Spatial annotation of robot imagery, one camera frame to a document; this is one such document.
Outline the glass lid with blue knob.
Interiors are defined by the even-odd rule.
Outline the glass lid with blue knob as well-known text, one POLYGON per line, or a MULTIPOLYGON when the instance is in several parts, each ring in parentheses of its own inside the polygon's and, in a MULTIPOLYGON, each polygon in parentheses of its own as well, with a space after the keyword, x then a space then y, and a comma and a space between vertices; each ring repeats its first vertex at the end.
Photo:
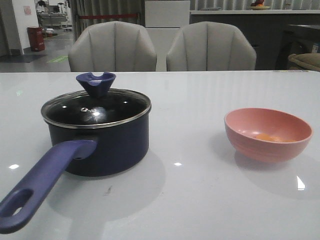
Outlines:
POLYGON ((75 78, 82 90, 59 95, 41 108, 43 119, 67 129, 101 129, 134 121, 151 110, 143 93, 113 88, 116 75, 81 73, 75 78))

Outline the pink bowl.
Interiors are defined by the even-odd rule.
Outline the pink bowl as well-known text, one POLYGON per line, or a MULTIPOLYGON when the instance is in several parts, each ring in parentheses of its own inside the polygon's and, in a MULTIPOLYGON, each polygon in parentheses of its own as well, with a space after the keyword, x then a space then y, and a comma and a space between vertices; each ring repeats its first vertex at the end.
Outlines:
POLYGON ((312 138, 313 130, 303 119, 268 108, 240 108, 224 117, 225 132, 231 145, 244 156, 266 163, 285 162, 297 157, 312 138), (256 139, 266 133, 295 142, 256 139))

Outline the orange ham pieces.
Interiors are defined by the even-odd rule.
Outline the orange ham pieces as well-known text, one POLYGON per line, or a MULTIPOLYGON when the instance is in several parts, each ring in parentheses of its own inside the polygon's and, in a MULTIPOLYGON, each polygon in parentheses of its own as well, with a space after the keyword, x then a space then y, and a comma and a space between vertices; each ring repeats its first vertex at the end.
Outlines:
POLYGON ((296 141, 294 139, 284 139, 279 136, 269 135, 266 133, 259 133, 255 136, 255 138, 258 140, 267 141, 267 142, 275 142, 275 143, 291 143, 291 142, 296 141))

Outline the dark blue saucepan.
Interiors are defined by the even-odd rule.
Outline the dark blue saucepan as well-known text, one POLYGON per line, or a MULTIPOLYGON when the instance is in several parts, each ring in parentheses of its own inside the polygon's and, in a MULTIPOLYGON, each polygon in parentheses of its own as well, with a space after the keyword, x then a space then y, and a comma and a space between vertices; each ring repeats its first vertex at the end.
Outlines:
POLYGON ((64 128, 44 120, 52 147, 1 201, 0 232, 23 228, 63 172, 104 177, 140 162, 149 149, 149 112, 124 124, 94 129, 64 128))

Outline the right grey chair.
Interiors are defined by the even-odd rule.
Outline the right grey chair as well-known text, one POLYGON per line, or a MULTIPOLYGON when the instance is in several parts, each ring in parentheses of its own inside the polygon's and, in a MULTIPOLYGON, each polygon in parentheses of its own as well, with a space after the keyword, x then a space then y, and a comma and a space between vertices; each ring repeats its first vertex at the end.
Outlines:
POLYGON ((253 71, 256 60, 256 51, 238 27, 202 21, 177 31, 166 55, 166 70, 253 71))

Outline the grey chair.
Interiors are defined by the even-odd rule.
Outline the grey chair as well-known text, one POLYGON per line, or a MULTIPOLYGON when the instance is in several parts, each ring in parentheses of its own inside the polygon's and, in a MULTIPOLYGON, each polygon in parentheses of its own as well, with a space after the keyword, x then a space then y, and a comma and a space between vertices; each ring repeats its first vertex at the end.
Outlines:
POLYGON ((157 53, 144 26, 110 21, 88 26, 68 62, 72 72, 154 72, 157 53))
POLYGON ((238 27, 202 21, 177 31, 166 55, 166 70, 253 71, 256 60, 256 51, 238 27))

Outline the left grey chair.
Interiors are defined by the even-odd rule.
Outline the left grey chair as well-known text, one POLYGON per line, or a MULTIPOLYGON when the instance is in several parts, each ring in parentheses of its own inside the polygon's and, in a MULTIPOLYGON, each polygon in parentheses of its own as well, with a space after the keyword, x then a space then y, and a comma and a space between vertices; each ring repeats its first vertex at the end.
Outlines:
POLYGON ((88 26, 68 62, 72 72, 154 72, 157 53, 144 26, 110 21, 88 26))

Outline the white cabinet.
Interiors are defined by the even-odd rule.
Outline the white cabinet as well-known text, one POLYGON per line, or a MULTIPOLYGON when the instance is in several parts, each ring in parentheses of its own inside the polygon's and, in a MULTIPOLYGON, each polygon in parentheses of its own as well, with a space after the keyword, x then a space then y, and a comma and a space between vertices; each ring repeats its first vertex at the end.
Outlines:
POLYGON ((157 55, 156 71, 165 72, 166 56, 175 34, 190 22, 190 1, 146 0, 144 16, 145 27, 157 55))

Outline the grey counter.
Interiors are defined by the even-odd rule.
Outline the grey counter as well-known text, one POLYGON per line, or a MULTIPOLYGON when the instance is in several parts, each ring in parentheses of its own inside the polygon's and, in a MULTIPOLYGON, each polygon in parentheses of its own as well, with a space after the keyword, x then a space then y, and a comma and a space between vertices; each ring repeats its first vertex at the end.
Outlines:
POLYGON ((217 22, 238 27, 256 51, 256 70, 277 69, 288 25, 318 25, 319 10, 192 10, 190 23, 217 22))

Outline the fruit plate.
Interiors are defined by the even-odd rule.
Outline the fruit plate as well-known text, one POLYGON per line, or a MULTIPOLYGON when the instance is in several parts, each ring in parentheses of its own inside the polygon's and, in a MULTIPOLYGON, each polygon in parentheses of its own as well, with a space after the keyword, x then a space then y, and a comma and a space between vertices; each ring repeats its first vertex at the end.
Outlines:
POLYGON ((271 7, 265 5, 264 0, 255 0, 249 6, 251 10, 269 10, 271 7))

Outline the red trash bin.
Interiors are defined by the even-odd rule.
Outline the red trash bin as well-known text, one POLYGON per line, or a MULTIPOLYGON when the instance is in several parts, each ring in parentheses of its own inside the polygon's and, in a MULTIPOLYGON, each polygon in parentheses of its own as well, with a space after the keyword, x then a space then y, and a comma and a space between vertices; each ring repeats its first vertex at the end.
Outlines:
POLYGON ((43 31, 41 27, 27 27, 27 34, 32 52, 40 52, 45 50, 43 31))

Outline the tan cushion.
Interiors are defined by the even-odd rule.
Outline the tan cushion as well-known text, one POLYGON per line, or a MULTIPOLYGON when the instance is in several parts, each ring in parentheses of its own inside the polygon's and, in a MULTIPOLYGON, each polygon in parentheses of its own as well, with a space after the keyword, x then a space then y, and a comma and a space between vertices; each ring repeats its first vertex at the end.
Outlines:
POLYGON ((303 53, 291 54, 288 61, 294 65, 296 69, 320 71, 320 54, 319 53, 303 53))

